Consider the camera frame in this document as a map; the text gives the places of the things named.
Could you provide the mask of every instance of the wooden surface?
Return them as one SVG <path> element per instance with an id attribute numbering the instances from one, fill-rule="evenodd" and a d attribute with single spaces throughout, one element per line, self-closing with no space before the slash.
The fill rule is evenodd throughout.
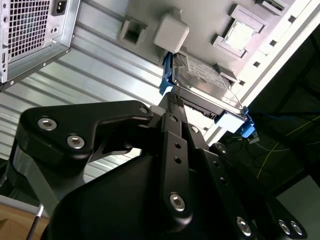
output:
<path id="1" fill-rule="evenodd" d="M 21 226 L 30 229 L 34 218 L 34 214 L 0 204 L 0 222 L 11 219 Z M 48 223 L 49 219 L 41 217 L 36 226 L 35 233 L 41 236 Z"/>

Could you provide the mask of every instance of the hard drive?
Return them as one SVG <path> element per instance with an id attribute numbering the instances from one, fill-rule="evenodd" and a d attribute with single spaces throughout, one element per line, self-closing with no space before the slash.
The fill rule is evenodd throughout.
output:
<path id="1" fill-rule="evenodd" d="M 176 86 L 232 114 L 243 113 L 243 106 L 230 90 L 230 83 L 212 66 L 180 53 L 173 57 L 172 66 L 172 81 Z"/>

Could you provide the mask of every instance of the metal panel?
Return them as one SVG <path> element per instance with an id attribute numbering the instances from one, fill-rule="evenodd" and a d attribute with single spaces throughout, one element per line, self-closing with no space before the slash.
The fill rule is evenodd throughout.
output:
<path id="1" fill-rule="evenodd" d="M 82 2 L 71 52 L 0 93 L 0 158 L 8 159 L 20 114 L 28 108 L 139 100 L 157 105 L 162 69 L 113 44 L 128 0 Z M 190 117 L 202 133 L 212 124 Z M 90 181 L 140 153 L 109 156 L 85 168 Z"/>

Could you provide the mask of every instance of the screw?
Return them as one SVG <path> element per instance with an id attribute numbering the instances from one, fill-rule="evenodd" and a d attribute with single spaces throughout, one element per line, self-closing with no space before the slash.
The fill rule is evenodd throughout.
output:
<path id="1" fill-rule="evenodd" d="M 169 118 L 174 122 L 178 122 L 178 119 L 175 116 L 170 115 Z"/>
<path id="2" fill-rule="evenodd" d="M 293 229 L 296 231 L 297 234 L 299 235 L 303 234 L 301 228 L 294 221 L 291 221 L 291 226 L 293 227 Z"/>
<path id="3" fill-rule="evenodd" d="M 195 126 L 191 126 L 191 129 L 197 134 L 199 132 L 199 129 Z"/>
<path id="4" fill-rule="evenodd" d="M 143 107 L 143 106 L 140 107 L 139 110 L 140 110 L 141 112 L 143 112 L 144 114 L 148 113 L 148 110 L 147 110 L 145 107 Z"/>
<path id="5" fill-rule="evenodd" d="M 279 225 L 282 228 L 282 230 L 285 232 L 285 234 L 290 235 L 290 229 L 287 227 L 284 221 L 279 220 Z"/>
<path id="6" fill-rule="evenodd" d="M 85 140 L 83 140 L 82 137 L 77 135 L 68 136 L 66 142 L 73 149 L 81 149 L 85 145 Z"/>
<path id="7" fill-rule="evenodd" d="M 170 202 L 174 209 L 178 212 L 183 212 L 186 208 L 185 201 L 177 194 L 171 194 Z"/>
<path id="8" fill-rule="evenodd" d="M 43 130 L 52 131 L 57 128 L 57 123 L 50 118 L 44 117 L 38 120 L 38 126 Z"/>
<path id="9" fill-rule="evenodd" d="M 222 145 L 218 145 L 218 149 L 223 153 L 225 154 L 227 152 L 226 148 Z"/>
<path id="10" fill-rule="evenodd" d="M 244 235 L 246 235 L 247 237 L 251 235 L 250 226 L 246 223 L 246 221 L 243 218 L 238 216 L 236 218 L 236 224 L 238 225 L 239 229 Z"/>

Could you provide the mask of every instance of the blue cable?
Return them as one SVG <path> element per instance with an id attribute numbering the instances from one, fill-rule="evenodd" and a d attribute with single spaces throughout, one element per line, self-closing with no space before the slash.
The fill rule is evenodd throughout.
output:
<path id="1" fill-rule="evenodd" d="M 277 120 L 288 120 L 288 119 L 295 119 L 297 118 L 296 116 L 272 116 L 272 115 L 269 115 L 268 113 L 265 113 L 259 109 L 255 109 L 257 110 L 258 112 L 262 113 L 263 115 L 269 117 L 269 118 L 272 118 L 272 119 L 277 119 Z"/>

